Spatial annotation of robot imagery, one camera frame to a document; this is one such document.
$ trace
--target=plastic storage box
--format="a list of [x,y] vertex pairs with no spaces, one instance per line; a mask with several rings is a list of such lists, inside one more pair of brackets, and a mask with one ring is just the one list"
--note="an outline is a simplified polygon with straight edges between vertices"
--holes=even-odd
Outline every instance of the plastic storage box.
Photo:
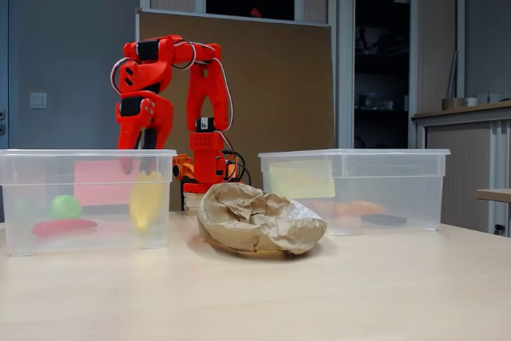
[[2,150],[8,252],[160,248],[171,150]]
[[318,213],[335,235],[440,224],[443,149],[261,153],[264,191]]

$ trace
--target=cork board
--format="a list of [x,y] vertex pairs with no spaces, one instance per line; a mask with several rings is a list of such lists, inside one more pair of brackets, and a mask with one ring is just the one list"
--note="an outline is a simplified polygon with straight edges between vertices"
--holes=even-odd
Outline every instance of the cork board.
[[[234,103],[227,136],[241,153],[252,185],[263,187],[259,153],[334,148],[331,37],[329,26],[304,26],[139,13],[141,39],[179,34],[222,46],[222,62]],[[162,92],[174,104],[174,125],[165,148],[191,154],[186,129],[188,71],[174,70]],[[212,116],[208,101],[203,117]],[[171,209],[179,210],[179,182]]]

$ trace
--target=pink paper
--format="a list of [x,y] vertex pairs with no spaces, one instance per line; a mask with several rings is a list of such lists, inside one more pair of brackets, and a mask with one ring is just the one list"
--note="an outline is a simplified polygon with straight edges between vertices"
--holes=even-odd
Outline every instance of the pink paper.
[[137,178],[140,166],[140,161],[134,161],[132,172],[126,175],[117,160],[76,161],[74,196],[82,205],[128,204],[131,183]]

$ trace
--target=red object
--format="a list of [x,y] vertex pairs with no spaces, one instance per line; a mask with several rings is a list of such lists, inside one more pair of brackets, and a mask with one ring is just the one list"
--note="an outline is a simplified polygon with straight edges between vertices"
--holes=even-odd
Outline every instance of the red object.
[[128,204],[141,162],[133,161],[132,167],[133,171],[125,174],[117,160],[75,161],[73,195],[82,207]]
[[51,237],[69,232],[76,232],[80,229],[94,228],[95,221],[83,219],[53,220],[35,224],[32,233],[39,237]]
[[[121,102],[117,104],[116,111],[117,122],[121,125],[118,148],[135,149],[142,129],[146,134],[145,149],[164,148],[172,130],[173,106],[158,93],[171,81],[172,65],[189,66],[194,61],[186,100],[186,125],[191,132],[193,177],[198,184],[186,184],[184,190],[205,192],[211,185],[223,182],[225,158],[222,136],[218,132],[197,132],[199,129],[196,128],[206,97],[213,106],[214,130],[224,131],[229,125],[228,93],[220,64],[220,46],[186,42],[181,36],[169,35],[128,43],[123,52],[132,60],[126,61],[120,69],[118,89]],[[151,142],[147,141],[148,130],[151,135],[156,135]],[[131,172],[131,163],[131,158],[121,158],[125,172]]]
[[254,8],[252,11],[250,11],[250,15],[252,15],[254,18],[262,18],[263,14],[259,12],[256,8]]

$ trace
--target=light switch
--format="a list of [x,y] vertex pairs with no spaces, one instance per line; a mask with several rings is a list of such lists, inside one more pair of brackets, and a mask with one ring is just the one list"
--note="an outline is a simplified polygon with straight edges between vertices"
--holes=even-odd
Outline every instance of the light switch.
[[30,93],[30,108],[31,109],[46,109],[46,92],[31,92]]

